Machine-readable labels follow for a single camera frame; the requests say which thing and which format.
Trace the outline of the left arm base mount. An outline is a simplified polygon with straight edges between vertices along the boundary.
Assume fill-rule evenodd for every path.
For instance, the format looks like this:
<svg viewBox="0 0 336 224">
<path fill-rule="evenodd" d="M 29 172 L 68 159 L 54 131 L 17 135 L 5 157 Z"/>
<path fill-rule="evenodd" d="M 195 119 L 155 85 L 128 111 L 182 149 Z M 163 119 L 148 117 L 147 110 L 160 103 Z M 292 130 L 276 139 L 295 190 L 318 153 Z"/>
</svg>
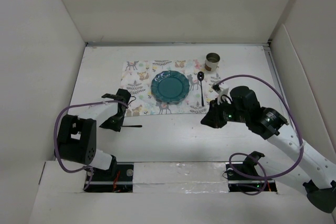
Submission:
<svg viewBox="0 0 336 224">
<path fill-rule="evenodd" d="M 116 163 L 113 170 L 93 169 L 93 177 L 86 175 L 84 191 L 87 193 L 132 193 L 134 163 Z"/>
</svg>

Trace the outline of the black spoon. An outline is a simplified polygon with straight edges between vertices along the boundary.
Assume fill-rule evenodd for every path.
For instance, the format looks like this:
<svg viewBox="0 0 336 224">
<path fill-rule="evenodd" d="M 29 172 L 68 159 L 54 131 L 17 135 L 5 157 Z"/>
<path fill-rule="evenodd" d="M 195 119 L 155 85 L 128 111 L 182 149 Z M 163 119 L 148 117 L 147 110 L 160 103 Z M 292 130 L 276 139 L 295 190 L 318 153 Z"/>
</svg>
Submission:
<svg viewBox="0 0 336 224">
<path fill-rule="evenodd" d="M 205 106 L 205 104 L 204 104 L 204 97 L 203 97 L 203 86 L 202 86 L 202 81 L 204 80 L 204 72 L 199 71 L 197 73 L 197 79 L 198 79 L 198 81 L 200 83 L 200 87 L 201 87 L 201 105 Z"/>
</svg>

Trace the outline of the teal ceramic plate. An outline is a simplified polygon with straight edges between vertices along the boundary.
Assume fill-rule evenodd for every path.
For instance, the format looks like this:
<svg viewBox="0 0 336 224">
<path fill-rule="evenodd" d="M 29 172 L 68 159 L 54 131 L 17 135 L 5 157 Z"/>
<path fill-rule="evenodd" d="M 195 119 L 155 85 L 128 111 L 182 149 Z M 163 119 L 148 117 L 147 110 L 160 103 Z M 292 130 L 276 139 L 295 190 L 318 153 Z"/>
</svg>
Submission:
<svg viewBox="0 0 336 224">
<path fill-rule="evenodd" d="M 178 71 L 168 70 L 157 74 L 151 82 L 151 93 L 157 101 L 179 103 L 190 90 L 188 78 Z"/>
</svg>

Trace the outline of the patterned cloth placemat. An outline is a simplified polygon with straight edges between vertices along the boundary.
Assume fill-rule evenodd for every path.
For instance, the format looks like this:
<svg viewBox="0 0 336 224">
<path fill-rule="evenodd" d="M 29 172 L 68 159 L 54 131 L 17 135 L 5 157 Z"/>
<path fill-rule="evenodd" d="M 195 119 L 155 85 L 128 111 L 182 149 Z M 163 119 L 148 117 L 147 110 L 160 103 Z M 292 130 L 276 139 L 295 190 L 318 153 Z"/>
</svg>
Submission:
<svg viewBox="0 0 336 224">
<path fill-rule="evenodd" d="M 121 85 L 127 89 L 135 100 L 127 109 L 126 116 L 159 115 L 159 114 L 204 114 L 211 100 L 217 97 L 212 85 L 224 77 L 224 63 L 220 62 L 214 72 L 204 68 L 202 59 L 187 60 L 143 60 L 126 61 L 122 67 Z M 190 82 L 188 96 L 177 104 L 157 102 L 151 93 L 153 78 L 162 71 L 178 71 L 184 74 Z M 205 106 L 201 105 L 201 87 L 197 73 L 204 72 L 203 97 Z"/>
</svg>

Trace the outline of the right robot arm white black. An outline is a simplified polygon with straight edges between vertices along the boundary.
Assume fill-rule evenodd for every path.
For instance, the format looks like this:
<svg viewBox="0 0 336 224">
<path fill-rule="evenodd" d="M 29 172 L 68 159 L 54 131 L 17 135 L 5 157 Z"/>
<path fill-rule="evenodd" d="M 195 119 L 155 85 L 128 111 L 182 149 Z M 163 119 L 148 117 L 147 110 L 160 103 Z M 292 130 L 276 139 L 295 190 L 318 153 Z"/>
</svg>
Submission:
<svg viewBox="0 0 336 224">
<path fill-rule="evenodd" d="M 280 164 L 269 158 L 250 161 L 243 165 L 243 173 L 254 179 L 267 173 L 268 179 L 277 180 L 298 192 L 319 210 L 335 210 L 335 164 L 325 158 L 299 136 L 299 131 L 288 124 L 278 111 L 260 106 L 255 92 L 247 86 L 232 90 L 212 86 L 218 94 L 209 104 L 209 111 L 201 124 L 220 129 L 227 122 L 244 123 L 248 129 L 274 145 L 294 161 L 293 167 L 282 172 Z"/>
</svg>

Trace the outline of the black fork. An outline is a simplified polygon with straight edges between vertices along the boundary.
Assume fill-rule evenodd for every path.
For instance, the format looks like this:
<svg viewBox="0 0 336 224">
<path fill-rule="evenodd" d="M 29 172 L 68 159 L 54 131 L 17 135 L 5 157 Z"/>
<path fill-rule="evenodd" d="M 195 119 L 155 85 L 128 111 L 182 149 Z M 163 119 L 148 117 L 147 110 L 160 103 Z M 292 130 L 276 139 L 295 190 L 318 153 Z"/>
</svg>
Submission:
<svg viewBox="0 0 336 224">
<path fill-rule="evenodd" d="M 122 127 L 134 127 L 134 128 L 141 128 L 142 125 L 123 125 Z"/>
</svg>

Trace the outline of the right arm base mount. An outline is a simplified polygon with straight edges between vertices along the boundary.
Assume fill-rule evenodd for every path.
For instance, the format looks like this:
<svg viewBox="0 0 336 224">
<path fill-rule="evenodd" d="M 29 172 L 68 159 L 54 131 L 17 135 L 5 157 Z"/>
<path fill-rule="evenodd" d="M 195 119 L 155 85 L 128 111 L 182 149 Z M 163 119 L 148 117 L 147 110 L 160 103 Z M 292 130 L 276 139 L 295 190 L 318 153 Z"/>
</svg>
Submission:
<svg viewBox="0 0 336 224">
<path fill-rule="evenodd" d="M 269 179 L 265 186 L 264 180 L 255 180 L 246 178 L 236 173 L 229 165 L 229 162 L 225 163 L 226 170 L 222 173 L 222 176 L 227 179 L 228 189 L 230 193 L 240 192 L 247 194 L 255 194 L 261 189 L 264 192 L 277 192 L 277 186 L 274 180 Z"/>
</svg>

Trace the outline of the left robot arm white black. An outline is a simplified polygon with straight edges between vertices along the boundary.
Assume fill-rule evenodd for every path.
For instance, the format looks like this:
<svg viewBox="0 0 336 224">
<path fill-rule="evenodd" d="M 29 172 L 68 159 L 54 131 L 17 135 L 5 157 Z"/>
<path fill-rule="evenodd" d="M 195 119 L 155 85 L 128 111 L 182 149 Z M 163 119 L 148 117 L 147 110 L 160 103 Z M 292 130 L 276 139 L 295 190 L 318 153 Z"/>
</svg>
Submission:
<svg viewBox="0 0 336 224">
<path fill-rule="evenodd" d="M 99 102 L 68 106 L 59 113 L 54 126 L 54 150 L 64 171 L 96 168 L 105 180 L 112 180 L 117 175 L 116 158 L 97 149 L 97 130 L 121 131 L 131 93 L 119 89 L 102 98 Z"/>
</svg>

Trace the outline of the white brown metal cup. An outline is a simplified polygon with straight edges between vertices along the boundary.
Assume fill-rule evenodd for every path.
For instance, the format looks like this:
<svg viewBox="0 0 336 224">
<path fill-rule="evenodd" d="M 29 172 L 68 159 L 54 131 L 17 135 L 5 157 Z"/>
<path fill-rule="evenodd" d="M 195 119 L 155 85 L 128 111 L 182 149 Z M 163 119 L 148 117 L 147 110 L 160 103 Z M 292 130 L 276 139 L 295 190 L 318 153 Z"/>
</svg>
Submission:
<svg viewBox="0 0 336 224">
<path fill-rule="evenodd" d="M 217 53 L 214 52 L 210 52 L 206 55 L 205 58 L 205 70 L 209 71 L 209 72 L 213 72 L 217 69 L 217 66 L 220 62 L 220 56 Z"/>
</svg>

